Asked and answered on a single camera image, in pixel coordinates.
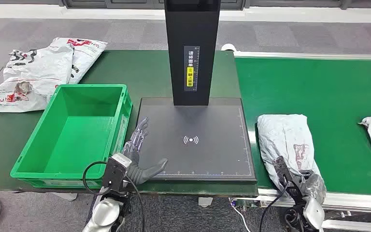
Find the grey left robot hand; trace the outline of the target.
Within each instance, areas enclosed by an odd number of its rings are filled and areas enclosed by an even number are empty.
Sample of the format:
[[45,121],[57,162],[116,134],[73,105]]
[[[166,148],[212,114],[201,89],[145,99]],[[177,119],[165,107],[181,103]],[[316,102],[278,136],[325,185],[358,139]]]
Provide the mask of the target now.
[[142,169],[139,167],[140,161],[140,149],[143,145],[144,139],[148,132],[146,128],[148,126],[149,118],[145,117],[138,123],[136,129],[133,131],[130,139],[125,143],[122,154],[131,160],[130,166],[127,168],[127,177],[137,186],[148,181],[152,177],[162,172],[166,166],[168,160],[163,158],[159,163],[148,169]]

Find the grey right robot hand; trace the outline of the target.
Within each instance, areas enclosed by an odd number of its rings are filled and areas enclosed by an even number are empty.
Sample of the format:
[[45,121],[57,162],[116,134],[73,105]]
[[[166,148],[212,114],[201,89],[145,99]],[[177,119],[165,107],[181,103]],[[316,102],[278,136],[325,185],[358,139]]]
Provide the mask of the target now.
[[322,176],[309,170],[307,172],[301,172],[300,176],[295,176],[294,181],[298,185],[303,196],[312,197],[320,205],[323,204],[327,189]]

